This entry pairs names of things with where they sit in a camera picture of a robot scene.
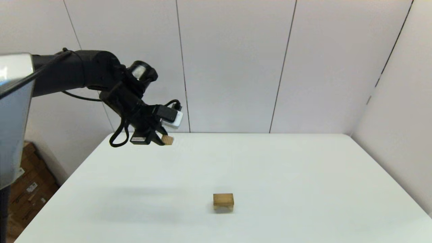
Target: black cable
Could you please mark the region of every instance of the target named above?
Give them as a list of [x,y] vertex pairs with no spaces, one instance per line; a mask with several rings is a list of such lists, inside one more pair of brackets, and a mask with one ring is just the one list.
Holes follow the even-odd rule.
[[69,96],[72,96],[73,98],[77,98],[77,99],[83,99],[83,100],[88,100],[88,101],[97,101],[97,102],[102,102],[100,99],[92,99],[92,98],[86,98],[86,97],[82,97],[82,96],[78,96],[78,95],[74,95],[72,93],[69,93],[67,91],[62,91],[63,94],[67,94]]
[[[121,116],[121,121],[120,121],[120,125],[118,126],[117,130],[115,130],[114,134],[111,136],[111,138],[109,139],[109,144],[112,147],[120,147],[123,146],[127,143],[127,141],[129,140],[129,122],[124,118],[124,116]],[[115,144],[114,140],[117,138],[117,136],[121,133],[121,131],[123,130],[126,132],[126,140],[119,143],[119,144]]]
[[4,84],[0,86],[0,99],[8,96],[12,92],[18,90],[19,88],[23,87],[24,85],[32,82],[36,78],[43,75],[46,71],[51,69],[52,66],[60,62],[61,60],[65,59],[66,57],[70,56],[72,54],[71,51],[64,51],[63,53],[59,54],[55,58],[51,59],[49,62],[47,62],[44,66],[38,68],[36,71],[34,71],[32,74],[26,76],[25,78],[21,79],[20,81],[13,82],[10,85]]
[[179,101],[178,99],[173,99],[172,101],[166,103],[165,106],[169,106],[169,105],[172,104],[172,103],[180,104],[180,101]]

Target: panel seam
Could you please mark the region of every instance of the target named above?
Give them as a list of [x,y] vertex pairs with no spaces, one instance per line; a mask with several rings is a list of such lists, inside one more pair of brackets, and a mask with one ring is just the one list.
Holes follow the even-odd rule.
[[273,108],[273,114],[272,114],[272,117],[271,117],[271,123],[270,123],[269,133],[271,133],[271,127],[273,125],[273,118],[274,118],[274,113],[276,111],[277,97],[279,95],[280,83],[282,81],[283,69],[285,67],[286,54],[288,53],[289,38],[291,37],[291,30],[292,30],[292,24],[294,23],[294,15],[295,15],[295,9],[296,9],[296,7],[297,7],[297,0],[295,0],[294,11],[292,12],[291,26],[289,27],[288,41],[286,42],[285,56],[283,57],[282,70],[280,72],[279,85],[277,86],[276,100],[274,101],[274,108]]
[[183,82],[184,82],[184,95],[186,97],[187,123],[189,124],[189,132],[191,132],[191,114],[189,113],[189,104],[187,103],[186,76],[184,74],[183,46],[181,45],[180,17],[178,15],[177,0],[175,0],[175,8],[177,10],[178,37],[180,39],[181,66],[183,68]]

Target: cardboard box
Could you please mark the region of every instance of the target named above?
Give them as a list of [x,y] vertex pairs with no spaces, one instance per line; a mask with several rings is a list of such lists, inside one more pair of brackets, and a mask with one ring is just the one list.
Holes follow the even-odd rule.
[[13,219],[12,215],[7,218],[7,237],[16,239],[22,233],[24,227],[21,226],[16,220]]
[[13,219],[23,227],[27,226],[54,195],[57,189],[58,187],[55,184],[42,186],[19,210],[13,212]]
[[51,185],[54,183],[54,177],[45,167],[38,171],[33,170],[26,177],[12,184],[10,190],[10,205],[14,202],[18,204],[21,200],[20,197],[26,194],[32,194],[38,186],[42,186],[43,184]]
[[9,202],[9,211],[17,212],[23,207],[25,204],[32,204],[33,198],[44,195],[47,198],[51,198],[52,195],[58,190],[58,186],[55,184],[44,183],[41,186],[35,188],[35,190],[31,193],[28,193],[26,190],[23,191],[15,200]]
[[24,142],[24,146],[22,148],[23,155],[32,154],[36,151],[35,146],[31,142]]

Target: white table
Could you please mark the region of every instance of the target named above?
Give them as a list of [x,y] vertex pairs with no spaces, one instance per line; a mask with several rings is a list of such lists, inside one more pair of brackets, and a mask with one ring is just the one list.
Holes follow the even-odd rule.
[[[106,138],[16,242],[432,242],[432,219],[348,136],[173,136]],[[213,212],[222,192],[233,213]]]

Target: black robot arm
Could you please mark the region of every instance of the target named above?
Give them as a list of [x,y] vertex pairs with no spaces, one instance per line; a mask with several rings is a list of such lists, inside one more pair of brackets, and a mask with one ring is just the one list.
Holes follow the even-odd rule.
[[[33,55],[35,71],[56,56]],[[147,105],[142,101],[147,87],[157,78],[156,70],[145,62],[135,61],[126,68],[111,52],[76,51],[35,80],[33,97],[82,87],[99,90],[100,100],[121,117],[121,124],[110,140],[113,147],[124,145],[129,140],[129,124],[135,128],[130,140],[132,143],[165,145],[156,132],[168,134],[162,121],[168,124],[177,122],[176,119],[181,118],[181,105],[178,100],[172,102],[172,107],[168,104]],[[123,128],[127,139],[114,144]]]

